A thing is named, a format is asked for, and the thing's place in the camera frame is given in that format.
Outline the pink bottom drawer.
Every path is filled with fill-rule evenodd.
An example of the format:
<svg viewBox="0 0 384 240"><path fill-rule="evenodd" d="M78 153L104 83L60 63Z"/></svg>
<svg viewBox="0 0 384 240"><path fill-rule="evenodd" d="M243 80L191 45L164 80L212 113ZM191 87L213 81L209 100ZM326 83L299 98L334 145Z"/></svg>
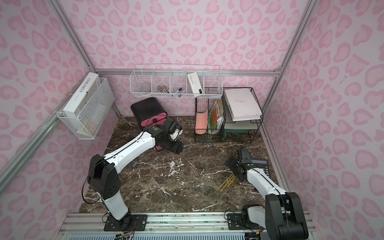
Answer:
<svg viewBox="0 0 384 240"><path fill-rule="evenodd" d="M160 152L162 151L164 148L160 147L160 146L155 146L154 147L154 150L157 151L157 152Z"/></svg>

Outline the pink drawer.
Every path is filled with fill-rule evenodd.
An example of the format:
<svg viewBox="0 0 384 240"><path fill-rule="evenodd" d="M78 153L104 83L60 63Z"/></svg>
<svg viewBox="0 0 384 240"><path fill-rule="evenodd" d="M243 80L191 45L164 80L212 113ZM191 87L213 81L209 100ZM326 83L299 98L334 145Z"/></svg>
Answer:
<svg viewBox="0 0 384 240"><path fill-rule="evenodd" d="M144 128L150 125L162 125L166 121L167 116L168 114L163 112L156 116L149 117L145 120L142 120L140 126Z"/></svg>
<svg viewBox="0 0 384 240"><path fill-rule="evenodd" d="M160 146L155 146L154 147L154 150L157 151L157 152L160 152L162 151L164 148L160 147Z"/></svg>

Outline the pink top drawer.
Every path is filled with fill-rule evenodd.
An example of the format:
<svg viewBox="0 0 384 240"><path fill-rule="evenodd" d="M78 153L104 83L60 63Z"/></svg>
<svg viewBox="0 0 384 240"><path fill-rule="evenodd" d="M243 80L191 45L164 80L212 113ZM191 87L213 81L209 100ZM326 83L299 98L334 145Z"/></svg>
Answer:
<svg viewBox="0 0 384 240"><path fill-rule="evenodd" d="M162 125L166 121L167 116L168 114L163 112L156 116L149 117L145 120L142 120L140 126L144 128L150 125Z"/></svg>

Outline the black pink drawer cabinet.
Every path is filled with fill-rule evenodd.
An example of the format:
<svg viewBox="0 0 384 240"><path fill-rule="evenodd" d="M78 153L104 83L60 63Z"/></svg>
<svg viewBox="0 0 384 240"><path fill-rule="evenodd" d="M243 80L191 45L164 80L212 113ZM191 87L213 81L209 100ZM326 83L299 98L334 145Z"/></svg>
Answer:
<svg viewBox="0 0 384 240"><path fill-rule="evenodd" d="M133 112L133 115L141 130L144 129L140 126L142 120L156 116L163 112L167 113L156 98L147 98L132 104L131 111Z"/></svg>

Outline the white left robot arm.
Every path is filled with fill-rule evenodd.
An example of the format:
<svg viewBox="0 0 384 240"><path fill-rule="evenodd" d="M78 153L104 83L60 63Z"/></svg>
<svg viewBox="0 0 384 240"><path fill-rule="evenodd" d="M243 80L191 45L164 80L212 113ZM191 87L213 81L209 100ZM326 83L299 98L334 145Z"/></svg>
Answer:
<svg viewBox="0 0 384 240"><path fill-rule="evenodd" d="M129 233L138 231L137 223L121 194L119 174L134 159L149 149L167 150L180 154L184 144L179 141L183 127L172 118L164 118L163 123L150 124L130 142L119 149L101 156L94 155L90 161L85 183L98 193L99 198L108 210L106 232L121 231Z"/></svg>

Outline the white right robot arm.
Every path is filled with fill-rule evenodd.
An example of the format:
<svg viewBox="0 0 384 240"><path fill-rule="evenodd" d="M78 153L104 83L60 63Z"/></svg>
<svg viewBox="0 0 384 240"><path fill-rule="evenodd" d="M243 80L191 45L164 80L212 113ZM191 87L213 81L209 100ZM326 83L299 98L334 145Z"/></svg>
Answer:
<svg viewBox="0 0 384 240"><path fill-rule="evenodd" d="M247 149L225 162L242 181L248 181L265 200L265 206L248 205L242 209L238 224L246 229L263 228L271 240L307 240L309 230L300 197L279 187L266 173L265 159L251 158Z"/></svg>

